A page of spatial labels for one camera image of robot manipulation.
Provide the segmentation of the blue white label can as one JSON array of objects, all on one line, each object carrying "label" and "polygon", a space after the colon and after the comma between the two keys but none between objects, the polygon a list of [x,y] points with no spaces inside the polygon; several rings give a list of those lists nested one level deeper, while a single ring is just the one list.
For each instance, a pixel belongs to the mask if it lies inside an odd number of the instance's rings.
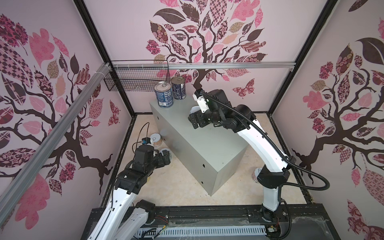
[{"label": "blue white label can", "polygon": [[158,104],[161,108],[170,108],[173,101],[172,86],[168,82],[159,82],[154,87]]}]

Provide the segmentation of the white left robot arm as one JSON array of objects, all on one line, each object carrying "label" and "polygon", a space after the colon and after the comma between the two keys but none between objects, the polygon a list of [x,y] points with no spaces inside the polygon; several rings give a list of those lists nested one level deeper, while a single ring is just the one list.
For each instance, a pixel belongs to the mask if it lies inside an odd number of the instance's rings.
[{"label": "white left robot arm", "polygon": [[151,224],[156,205],[145,200],[134,206],[126,221],[123,218],[154,170],[169,165],[171,159],[168,149],[159,151],[151,145],[136,148],[133,160],[118,174],[109,203],[88,239],[130,240],[142,226]]}]

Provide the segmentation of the light green small can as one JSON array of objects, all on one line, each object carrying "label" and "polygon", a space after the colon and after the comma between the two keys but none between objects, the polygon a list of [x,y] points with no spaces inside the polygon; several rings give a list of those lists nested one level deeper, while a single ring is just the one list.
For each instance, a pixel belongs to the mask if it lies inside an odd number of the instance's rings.
[{"label": "light green small can", "polygon": [[196,113],[198,111],[200,111],[200,107],[199,106],[193,106],[190,110],[190,114],[193,114],[193,113]]}]

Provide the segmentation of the dark blue tall can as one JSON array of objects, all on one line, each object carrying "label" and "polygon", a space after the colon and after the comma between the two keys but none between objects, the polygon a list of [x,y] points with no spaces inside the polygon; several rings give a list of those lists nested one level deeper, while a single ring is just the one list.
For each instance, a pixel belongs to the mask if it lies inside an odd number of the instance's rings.
[{"label": "dark blue tall can", "polygon": [[176,100],[183,100],[186,97],[186,80],[181,77],[171,79],[173,96]]}]

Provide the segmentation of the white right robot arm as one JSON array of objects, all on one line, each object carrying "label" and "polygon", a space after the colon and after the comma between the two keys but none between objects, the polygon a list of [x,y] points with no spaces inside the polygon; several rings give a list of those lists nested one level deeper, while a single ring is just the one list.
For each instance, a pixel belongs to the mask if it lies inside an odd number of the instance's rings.
[{"label": "white right robot arm", "polygon": [[194,129],[209,124],[231,130],[244,139],[264,162],[257,176],[263,186],[263,210],[272,213],[281,202],[281,188],[290,176],[289,157],[269,138],[255,114],[245,105],[232,107],[223,90],[209,93],[197,90],[193,94],[198,110],[192,110],[188,119]]}]

